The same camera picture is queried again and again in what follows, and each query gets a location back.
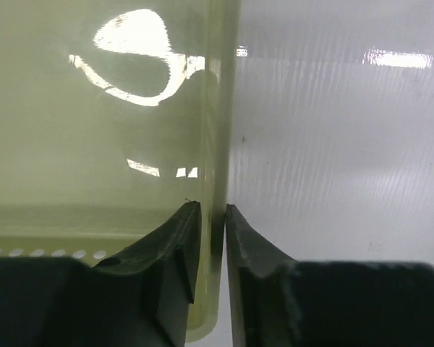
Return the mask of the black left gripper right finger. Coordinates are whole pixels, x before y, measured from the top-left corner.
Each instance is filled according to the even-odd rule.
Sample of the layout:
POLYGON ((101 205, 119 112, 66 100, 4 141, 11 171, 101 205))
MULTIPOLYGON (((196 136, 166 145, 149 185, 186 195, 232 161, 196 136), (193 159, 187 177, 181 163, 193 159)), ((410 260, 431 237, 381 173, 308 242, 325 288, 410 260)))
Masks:
POLYGON ((434 267, 297 261, 225 214, 235 346, 434 346, 434 267))

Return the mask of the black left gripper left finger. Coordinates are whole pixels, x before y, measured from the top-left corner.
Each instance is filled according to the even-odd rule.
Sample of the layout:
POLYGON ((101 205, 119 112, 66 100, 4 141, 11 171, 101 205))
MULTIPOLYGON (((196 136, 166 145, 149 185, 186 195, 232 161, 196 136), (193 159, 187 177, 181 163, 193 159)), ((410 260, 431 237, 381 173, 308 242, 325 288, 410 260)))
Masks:
POLYGON ((186 202, 125 247, 0 236, 0 346, 183 346, 201 223, 186 202))

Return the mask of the green plastic basket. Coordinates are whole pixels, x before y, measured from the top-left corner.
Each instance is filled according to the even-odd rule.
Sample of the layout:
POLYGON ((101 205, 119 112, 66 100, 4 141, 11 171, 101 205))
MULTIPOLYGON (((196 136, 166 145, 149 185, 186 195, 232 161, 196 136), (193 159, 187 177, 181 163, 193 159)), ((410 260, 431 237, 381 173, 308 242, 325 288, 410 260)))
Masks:
POLYGON ((218 317, 239 1, 0 1, 0 236, 121 247, 201 206, 218 317))

